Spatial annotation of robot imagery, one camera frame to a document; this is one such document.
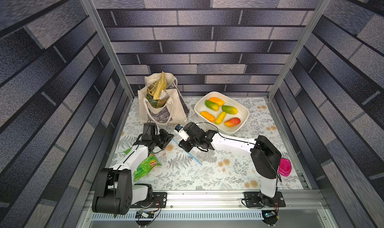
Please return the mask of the clear zip-top bag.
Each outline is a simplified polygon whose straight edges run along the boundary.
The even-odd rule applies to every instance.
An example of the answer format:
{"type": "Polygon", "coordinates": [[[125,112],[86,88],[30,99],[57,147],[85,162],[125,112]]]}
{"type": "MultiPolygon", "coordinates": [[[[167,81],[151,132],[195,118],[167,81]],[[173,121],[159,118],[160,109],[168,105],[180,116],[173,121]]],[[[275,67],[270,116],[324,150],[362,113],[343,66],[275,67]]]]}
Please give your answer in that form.
{"type": "Polygon", "coordinates": [[[172,141],[178,145],[183,151],[187,153],[194,161],[199,165],[203,165],[203,155],[206,154],[209,149],[203,149],[201,147],[192,147],[192,144],[185,139],[173,138],[172,141]]]}

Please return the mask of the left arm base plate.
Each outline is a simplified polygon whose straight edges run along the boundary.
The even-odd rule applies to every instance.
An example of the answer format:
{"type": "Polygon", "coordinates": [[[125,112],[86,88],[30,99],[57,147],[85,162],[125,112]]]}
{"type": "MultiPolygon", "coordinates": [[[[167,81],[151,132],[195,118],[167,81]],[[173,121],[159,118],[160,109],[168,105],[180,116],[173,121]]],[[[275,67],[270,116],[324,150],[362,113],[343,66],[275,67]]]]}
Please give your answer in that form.
{"type": "Polygon", "coordinates": [[[168,196],[168,193],[166,192],[154,192],[153,193],[153,197],[150,201],[140,201],[140,202],[137,202],[135,204],[131,204],[131,208],[135,208],[135,209],[143,209],[143,208],[147,208],[147,207],[151,207],[151,208],[165,208],[166,207],[166,204],[167,204],[167,196],[168,196]]]}

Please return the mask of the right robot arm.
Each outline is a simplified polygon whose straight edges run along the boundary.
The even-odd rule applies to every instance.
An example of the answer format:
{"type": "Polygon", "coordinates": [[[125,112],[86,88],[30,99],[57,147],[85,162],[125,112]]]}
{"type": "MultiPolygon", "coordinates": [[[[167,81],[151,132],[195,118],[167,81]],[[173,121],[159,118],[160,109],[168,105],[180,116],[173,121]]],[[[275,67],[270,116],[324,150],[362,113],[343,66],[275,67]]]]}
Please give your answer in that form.
{"type": "Polygon", "coordinates": [[[261,176],[262,197],[275,197],[282,154],[267,137],[259,135],[252,140],[225,136],[218,128],[204,131],[194,122],[189,122],[184,127],[178,124],[175,131],[182,138],[179,147],[186,152],[197,148],[202,152],[227,151],[250,157],[261,176]]]}

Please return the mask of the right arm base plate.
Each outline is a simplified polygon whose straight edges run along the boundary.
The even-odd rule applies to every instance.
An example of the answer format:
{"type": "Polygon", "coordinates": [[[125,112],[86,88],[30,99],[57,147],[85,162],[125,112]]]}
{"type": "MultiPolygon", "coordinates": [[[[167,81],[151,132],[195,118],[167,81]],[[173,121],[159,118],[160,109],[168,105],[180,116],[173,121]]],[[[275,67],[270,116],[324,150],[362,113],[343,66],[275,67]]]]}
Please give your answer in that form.
{"type": "Polygon", "coordinates": [[[273,198],[263,195],[261,192],[244,192],[242,204],[250,209],[277,209],[285,208],[286,203],[281,192],[276,192],[273,198]]]}

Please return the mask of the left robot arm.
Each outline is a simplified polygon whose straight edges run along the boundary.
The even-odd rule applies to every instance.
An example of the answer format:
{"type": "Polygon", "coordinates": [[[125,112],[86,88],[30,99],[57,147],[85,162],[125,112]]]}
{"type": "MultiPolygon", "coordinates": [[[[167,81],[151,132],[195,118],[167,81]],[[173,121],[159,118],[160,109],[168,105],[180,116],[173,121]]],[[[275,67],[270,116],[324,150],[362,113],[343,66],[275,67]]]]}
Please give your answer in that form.
{"type": "Polygon", "coordinates": [[[164,129],[157,132],[150,128],[140,134],[131,151],[114,167],[103,168],[96,177],[92,211],[113,215],[125,215],[131,205],[153,203],[151,185],[132,183],[132,175],[139,165],[148,158],[154,148],[165,148],[174,135],[164,129]]]}

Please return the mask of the yellow mango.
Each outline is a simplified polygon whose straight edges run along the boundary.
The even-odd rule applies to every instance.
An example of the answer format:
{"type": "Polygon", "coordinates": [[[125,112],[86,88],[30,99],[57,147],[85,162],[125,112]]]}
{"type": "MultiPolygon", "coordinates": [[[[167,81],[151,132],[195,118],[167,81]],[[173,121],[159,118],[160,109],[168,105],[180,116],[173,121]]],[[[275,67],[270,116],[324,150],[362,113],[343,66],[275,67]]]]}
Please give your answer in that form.
{"type": "Polygon", "coordinates": [[[216,120],[215,120],[215,124],[221,124],[223,121],[224,121],[224,118],[226,117],[226,115],[227,115],[227,113],[226,112],[221,112],[218,116],[217,116],[217,118],[216,118],[216,120]]]}

